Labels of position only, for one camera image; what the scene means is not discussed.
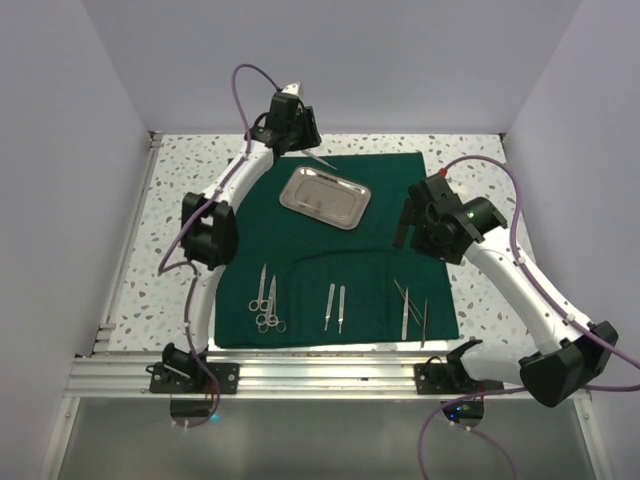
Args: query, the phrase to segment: metal tray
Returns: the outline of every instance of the metal tray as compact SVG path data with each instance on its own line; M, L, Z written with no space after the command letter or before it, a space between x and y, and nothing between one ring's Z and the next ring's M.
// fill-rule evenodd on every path
M280 194L284 207L343 230L356 228L370 199L364 185L305 166L293 172Z

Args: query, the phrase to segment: speckled tabletop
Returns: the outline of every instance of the speckled tabletop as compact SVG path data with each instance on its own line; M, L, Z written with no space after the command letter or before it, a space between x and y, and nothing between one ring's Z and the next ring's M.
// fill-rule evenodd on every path
M496 135L373 134L324 135L322 138L322 145L314 150L319 156L417 151L422 152L428 172L465 154L488 155L505 161ZM190 272L175 271L158 278L158 263L178 231L184 194L200 191L218 177L227 161L238 152L241 139L241 135L163 137L119 300L112 310L111 322L115 323L115 329L109 340L109 351L161 351L182 328L181 315ZM510 219L513 215L513 188L509 178L497 167L484 162L461 164L451 170L449 178L463 199L484 195L505 217ZM524 224L518 233L522 247L532 255ZM475 336L535 350L524 324L476 267L463 263L447 268L460 339ZM372 346L353 348L371 350ZM416 348L415 344L378 344L373 349L412 348Z

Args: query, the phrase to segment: purple cable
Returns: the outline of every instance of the purple cable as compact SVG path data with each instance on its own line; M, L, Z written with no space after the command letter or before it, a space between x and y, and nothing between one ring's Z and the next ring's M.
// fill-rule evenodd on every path
M435 408L428 416L427 418L424 420L424 422L422 423L422 427L420 427L420 434L418 436L418 463L420 464L420 471L422 472L422 477L424 478L424 480L429 480L429 474L427 473L427 467L424 464L424 460L422 458L422 447L424 444L424 434L427 431L427 427L429 426L429 423L431 423L431 421L435 418L435 416L440 413L441 411L443 411L445 408L450 407L452 405L456 405L457 403L463 402L465 400L472 400L474 398L482 398L482 397L488 397L488 396L492 396L492 395L510 395L512 393L519 393L519 392L525 392L526 389L524 387L519 387L519 388L512 388L509 390L490 390L488 392L474 392L474 393L469 393L467 395L463 395L461 397L455 398L453 400L449 400L447 402L444 402L442 404L440 404L438 406L438 408ZM505 458L507 459L507 461L509 462L509 467L511 467L511 473L513 475L514 479L518 479L520 478L520 473L518 472L518 468L516 467L515 462L513 461L513 458L511 458L511 456L509 455L509 453L507 452L507 450L500 444L498 443L495 439L493 439L492 437L490 437L488 434L478 430L476 431L475 429L471 429L471 432L475 433L476 435L484 438L485 440L488 440L489 442L493 443L501 452L502 454L505 456Z
M275 87L276 90L280 90L280 87L278 87L278 85L273 81L273 79L269 75L267 75L261 68L256 67L255 65L251 65L249 63L243 63L233 69L233 73L231 74L231 91L233 92L233 100L236 104L236 107L238 108L238 113L240 114L242 125L244 126L244 130L245 130L245 139L247 141L247 146L245 148L244 155L242 156L240 161L238 161L227 172L227 174L222 178L222 180L220 180L218 189L216 189L213 192L213 195L211 196L211 198L207 200L195 212L193 212L193 214L187 219L184 226L180 229L180 232L178 233L178 235L176 235L176 238L174 238L171 244L169 245L169 248L163 255L162 259L160 260L160 265L158 266L158 276L161 276L163 273L167 273L168 271L173 270L174 268L179 268L179 267L189 266L193 270L193 279L191 280L191 284L189 285L189 291L187 293L187 299L185 300L185 305L184 305L184 331L185 331L185 335L187 336L187 342L189 343L189 350L191 352L191 356L195 360L198 367L207 375L207 377L209 377L209 380L211 380L211 382L213 383L213 385L215 385L215 388L216 388L215 400L213 403L213 407L209 412L209 415L204 419L199 420L193 424L187 424L187 427L189 428L197 427L199 425L203 425L207 423L209 419L213 416L213 414L216 412L216 410L218 409L218 405L220 404L220 383L218 382L218 379L215 377L215 375L207 368L207 365L200 359L200 356L196 351L195 345L193 344L193 339L191 338L191 327L190 327L191 323L189 321L189 309L191 307L193 292L195 291L196 283L199 276L198 268L190 261L176 262L168 266L167 266L167 262L169 261L169 258L177 248L180 241L187 234L191 226L217 200L220 194L220 191L222 191L225 185L229 183L231 178L233 178L233 176L240 169L240 167L246 163L249 157L249 154L251 153L251 132L249 130L249 122L247 120L247 116L244 113L242 105L240 104L240 97L238 96L238 89L236 86L236 77L238 75L238 72L243 68L251 68L253 70L256 70L257 72L261 73L267 80L269 80L269 82L271 82L271 84Z
M449 170L449 168L451 168L452 166L460 162L463 162L465 160L479 160L479 161L491 163L497 166L498 168L501 168L507 175L509 175L509 178L511 178L511 182L513 183L513 188L515 190L515 195L516 195L516 207L513 212L513 220L511 221L511 228L509 230L509 244L511 246L511 251L513 252L513 256L516 259L516 262L519 263L522 257L520 256L520 251L518 250L516 233L518 228L518 221L520 220L520 212L522 210L522 196L520 195L520 184L518 183L518 180L516 179L513 172L509 169L509 167L507 167L503 163L500 163L499 161L491 157L486 157L484 155L465 155L463 157L456 158L444 168L445 170ZM529 270L529 267L524 263L520 263L520 268L524 276L527 278L527 280L529 280L529 283L531 283L533 288L536 289L536 291L542 296L542 298L544 298L544 300L551 306L551 308L553 308L562 318L566 319L568 316L568 313L564 310L564 308L562 308L558 304L558 302L556 302L553 299L553 297L544 289L544 287L540 284L540 282L538 282L536 277L531 273L531 270ZM573 328L581 332L583 335L588 337L591 341L597 343L602 348L608 350L609 352L616 355L618 358L621 358L625 362L633 365L638 370L640 370L640 362L638 362L634 358L630 357L629 355L622 352L618 348L614 347L610 343L605 342L600 337L598 337L597 335L589 331L589 329L580 325L578 322L571 321L569 322L569 324ZM637 392L637 391L640 391L640 384L623 386L623 387L587 386L585 388L587 390L593 390L593 391L599 391L599 392Z

